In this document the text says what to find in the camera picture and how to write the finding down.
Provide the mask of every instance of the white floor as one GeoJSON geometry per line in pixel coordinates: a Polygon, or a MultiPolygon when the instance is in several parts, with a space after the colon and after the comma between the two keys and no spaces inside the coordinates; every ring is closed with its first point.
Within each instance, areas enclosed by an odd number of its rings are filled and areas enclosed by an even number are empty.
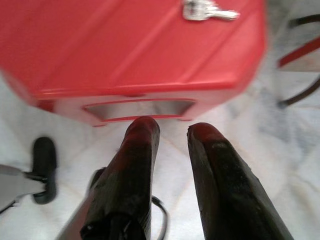
{"type": "MultiPolygon", "coordinates": [[[[289,0],[283,2],[287,8],[281,23],[289,14],[305,14],[297,5],[295,10],[288,8],[289,0]]],[[[276,59],[296,44],[284,47],[287,34],[279,29],[271,26],[271,45],[245,93],[194,121],[158,120],[161,137],[152,194],[170,213],[167,239],[204,239],[186,138],[188,126],[197,122],[214,125],[229,139],[260,179],[295,240],[319,239],[320,92],[287,109],[276,106],[280,97],[304,89],[317,74],[276,71],[276,59]]],[[[20,207],[0,216],[0,238],[53,240],[83,200],[92,173],[108,165],[116,153],[130,122],[93,128],[27,106],[2,79],[0,102],[0,164],[30,170],[32,143],[43,135],[55,140],[59,160],[56,200],[36,205],[30,197],[23,199],[20,207]]],[[[151,239],[156,239],[161,222],[160,211],[152,208],[151,239]]]]}

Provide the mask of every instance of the red plastic box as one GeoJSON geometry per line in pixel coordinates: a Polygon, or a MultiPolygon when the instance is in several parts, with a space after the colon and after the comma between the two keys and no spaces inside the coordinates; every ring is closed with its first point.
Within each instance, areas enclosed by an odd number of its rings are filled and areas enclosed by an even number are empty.
{"type": "Polygon", "coordinates": [[[183,18],[181,0],[0,0],[0,67],[30,105],[93,126],[190,120],[241,93],[265,49],[262,0],[217,0],[234,21],[183,18]]]}

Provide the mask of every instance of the marble floor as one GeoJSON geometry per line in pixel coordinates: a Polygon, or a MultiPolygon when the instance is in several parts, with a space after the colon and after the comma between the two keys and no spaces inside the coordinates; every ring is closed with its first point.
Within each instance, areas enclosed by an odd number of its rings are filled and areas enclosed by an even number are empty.
{"type": "MultiPolygon", "coordinates": [[[[229,139],[260,179],[295,240],[319,239],[320,92],[286,109],[276,105],[318,75],[276,69],[280,56],[320,33],[318,23],[303,34],[286,30],[289,18],[320,13],[319,1],[303,2],[267,2],[269,49],[243,94],[194,121],[157,121],[161,137],[152,194],[170,214],[167,239],[204,239],[186,138],[188,126],[197,122],[214,125],[229,139]]],[[[0,238],[53,240],[83,200],[93,172],[108,165],[117,152],[130,122],[93,128],[30,107],[2,78],[0,102],[0,164],[29,171],[31,146],[39,136],[54,139],[59,160],[57,198],[37,205],[25,197],[20,207],[0,216],[0,238]]],[[[156,239],[161,222],[161,212],[152,207],[151,239],[156,239]]]]}

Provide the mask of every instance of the silver key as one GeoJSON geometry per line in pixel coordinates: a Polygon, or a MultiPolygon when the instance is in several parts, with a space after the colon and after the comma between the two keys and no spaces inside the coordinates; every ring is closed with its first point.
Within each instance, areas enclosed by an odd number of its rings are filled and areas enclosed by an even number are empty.
{"type": "Polygon", "coordinates": [[[184,0],[183,17],[187,20],[204,21],[209,18],[235,20],[240,13],[221,9],[212,0],[184,0]]]}

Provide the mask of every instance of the red toolbox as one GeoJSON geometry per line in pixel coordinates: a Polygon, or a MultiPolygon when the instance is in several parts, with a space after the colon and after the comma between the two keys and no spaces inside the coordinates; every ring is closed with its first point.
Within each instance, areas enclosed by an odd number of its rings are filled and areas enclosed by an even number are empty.
{"type": "Polygon", "coordinates": [[[265,49],[262,0],[187,20],[182,0],[0,0],[0,67],[32,106],[93,126],[190,120],[241,93],[265,49]]]}

